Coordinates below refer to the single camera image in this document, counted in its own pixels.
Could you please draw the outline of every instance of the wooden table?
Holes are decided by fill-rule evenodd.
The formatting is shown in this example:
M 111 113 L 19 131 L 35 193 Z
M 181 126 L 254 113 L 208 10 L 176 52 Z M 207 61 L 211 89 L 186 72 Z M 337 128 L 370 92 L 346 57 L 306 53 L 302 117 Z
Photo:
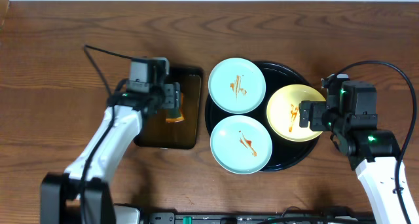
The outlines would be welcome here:
M 331 205 L 371 211 L 367 196 L 323 133 L 298 165 L 231 174 L 214 160 L 204 122 L 208 75 L 221 60 L 286 64 L 316 88 L 320 78 L 360 60 L 398 65 L 419 88 L 419 4 L 12 2 L 0 33 L 0 222 L 38 223 L 39 185 L 63 172 L 103 117 L 106 91 L 85 57 L 88 43 L 130 56 L 165 56 L 204 69 L 198 140 L 191 150 L 132 144 L 111 185 L 114 202 L 146 210 L 281 213 Z M 111 85 L 129 61 L 94 53 Z M 379 126 L 404 141 L 411 99 L 396 72 L 376 65 L 349 72 L 375 84 Z M 405 164 L 419 206 L 419 131 Z

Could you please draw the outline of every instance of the round black tray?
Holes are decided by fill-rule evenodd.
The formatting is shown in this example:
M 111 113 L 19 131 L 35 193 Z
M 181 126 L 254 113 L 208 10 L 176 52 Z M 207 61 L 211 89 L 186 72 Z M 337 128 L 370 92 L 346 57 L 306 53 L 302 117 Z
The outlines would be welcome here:
M 289 67 L 282 64 L 275 64 L 272 62 L 254 62 L 258 68 L 261 69 L 266 81 L 266 94 L 264 95 L 262 103 L 253 111 L 245 113 L 244 115 L 258 120 L 268 130 L 272 139 L 272 156 L 268 164 L 262 168 L 262 171 L 279 171 L 290 168 L 299 163 L 305 158 L 314 146 L 317 144 L 319 137 L 310 141 L 294 142 L 289 141 L 279 136 L 270 127 L 266 117 L 266 107 L 270 97 L 279 88 L 290 84 L 308 84 L 300 74 L 293 71 Z M 207 131 L 211 135 L 215 125 L 221 120 L 232 116 L 234 114 L 227 113 L 220 109 L 208 94 L 207 102 L 205 105 L 205 124 Z

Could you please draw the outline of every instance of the orange sauce stain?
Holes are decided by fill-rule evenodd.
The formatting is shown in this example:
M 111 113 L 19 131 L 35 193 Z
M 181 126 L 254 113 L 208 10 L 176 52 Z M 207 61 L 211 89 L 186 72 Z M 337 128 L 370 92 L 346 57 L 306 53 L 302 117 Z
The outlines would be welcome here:
M 294 121 L 295 121 L 295 118 L 297 118 L 298 113 L 299 113 L 299 108 L 294 107 L 294 105 L 291 104 L 291 126 L 289 126 L 289 132 L 293 131 Z
M 244 135 L 243 135 L 243 133 L 242 133 L 242 136 L 243 136 L 243 139 L 241 139 L 240 138 L 240 143 L 242 143 L 243 145 L 244 145 L 244 147 L 246 147 L 246 148 L 248 148 L 248 149 L 251 149 L 251 154 L 254 156 L 254 157 L 256 157 L 257 156 L 257 153 L 256 153 L 256 151 L 252 148 L 252 146 L 251 146 L 251 140 L 247 140 L 245 137 L 244 137 Z
M 242 78 L 241 76 L 237 75 L 236 80 L 233 83 L 230 83 L 230 88 L 233 93 L 236 95 L 236 99 L 241 92 L 244 96 L 247 94 L 247 90 L 240 88 L 242 85 Z

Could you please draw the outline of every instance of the plate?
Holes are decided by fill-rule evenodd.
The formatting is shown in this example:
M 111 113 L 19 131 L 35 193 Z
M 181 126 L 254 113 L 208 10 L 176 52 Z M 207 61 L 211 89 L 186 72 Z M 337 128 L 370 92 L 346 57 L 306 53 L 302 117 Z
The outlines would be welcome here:
M 280 88 L 291 84 L 309 85 L 306 79 L 293 69 L 283 64 L 273 62 L 254 62 L 262 71 L 266 81 L 266 94 L 262 103 L 254 110 L 244 115 L 259 121 L 270 134 L 272 140 L 272 156 L 268 164 L 261 171 L 279 171 L 298 164 L 307 157 L 318 142 L 318 137 L 305 142 L 295 142 L 282 138 L 269 125 L 266 117 L 266 107 L 270 97 Z M 211 96 L 207 97 L 205 106 L 205 124 L 207 131 L 212 130 L 221 120 L 232 116 L 218 107 Z
M 211 133 L 210 145 L 216 161 L 235 174 L 259 171 L 272 154 L 272 140 L 266 128 L 242 115 L 219 122 Z
M 229 113 L 242 114 L 254 110 L 263 101 L 266 82 L 254 63 L 229 58 L 212 70 L 208 89 L 218 107 Z
M 313 132 L 309 127 L 301 128 L 299 104 L 303 100 L 326 101 L 316 89 L 303 84 L 292 84 L 277 90 L 269 99 L 266 117 L 272 129 L 281 137 L 291 141 L 312 140 L 322 132 Z

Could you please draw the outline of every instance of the yellow plate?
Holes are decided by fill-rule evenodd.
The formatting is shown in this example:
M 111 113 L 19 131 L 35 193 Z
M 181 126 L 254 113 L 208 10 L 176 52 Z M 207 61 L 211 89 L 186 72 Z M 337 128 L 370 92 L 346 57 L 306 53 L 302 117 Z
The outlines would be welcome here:
M 303 100 L 326 101 L 314 88 L 292 84 L 277 90 L 269 99 L 266 116 L 269 125 L 281 137 L 290 141 L 308 141 L 318 137 L 321 132 L 301 128 L 298 106 Z

